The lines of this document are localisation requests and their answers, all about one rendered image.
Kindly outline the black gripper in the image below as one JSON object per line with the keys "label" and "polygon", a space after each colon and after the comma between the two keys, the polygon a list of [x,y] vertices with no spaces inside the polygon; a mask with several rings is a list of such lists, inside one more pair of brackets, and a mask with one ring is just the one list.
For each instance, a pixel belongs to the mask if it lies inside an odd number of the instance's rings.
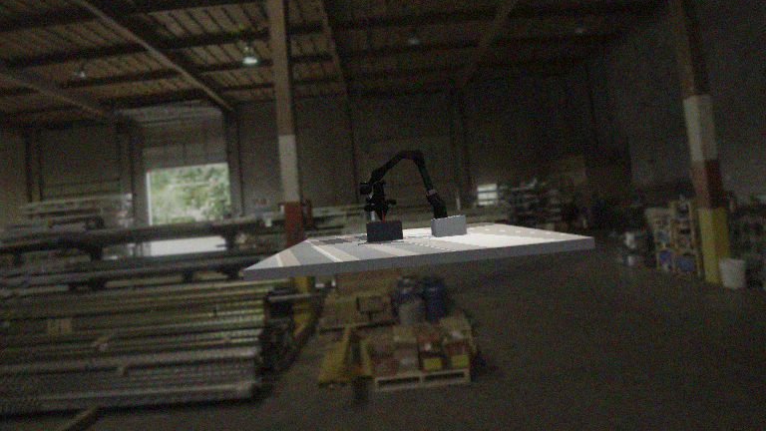
{"label": "black gripper", "polygon": [[376,213],[378,214],[380,220],[382,220],[382,211],[384,212],[384,218],[385,218],[385,215],[386,215],[388,209],[390,208],[390,207],[388,207],[388,205],[390,205],[390,204],[392,206],[396,205],[396,201],[395,200],[389,199],[389,200],[385,201],[385,196],[386,195],[384,193],[382,193],[382,194],[374,194],[373,195],[374,200],[375,200],[374,205],[367,205],[367,206],[364,207],[364,210],[367,211],[367,212],[376,211]]}

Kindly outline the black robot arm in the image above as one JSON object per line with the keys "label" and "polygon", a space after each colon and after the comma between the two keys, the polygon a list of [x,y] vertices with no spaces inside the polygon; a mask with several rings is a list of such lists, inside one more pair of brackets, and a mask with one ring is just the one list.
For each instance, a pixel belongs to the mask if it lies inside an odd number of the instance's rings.
{"label": "black robot arm", "polygon": [[[428,203],[434,206],[434,211],[433,211],[434,219],[448,217],[447,210],[445,207],[446,203],[441,200],[439,194],[433,187],[432,181],[430,179],[430,176],[425,166],[424,155],[421,150],[415,150],[415,151],[402,150],[395,157],[393,157],[389,162],[387,162],[384,166],[373,171],[371,175],[372,177],[368,183],[359,183],[360,196],[369,195],[372,192],[372,186],[373,186],[374,194],[384,193],[383,185],[386,185],[386,182],[384,182],[383,180],[382,182],[378,182],[378,181],[380,181],[384,177],[384,175],[402,159],[413,160],[415,164],[417,165],[417,167],[419,168],[419,171],[421,173],[421,176],[423,178],[424,184],[428,192],[428,194],[426,195],[426,198],[428,199]],[[374,184],[375,182],[377,182],[377,184]]]}

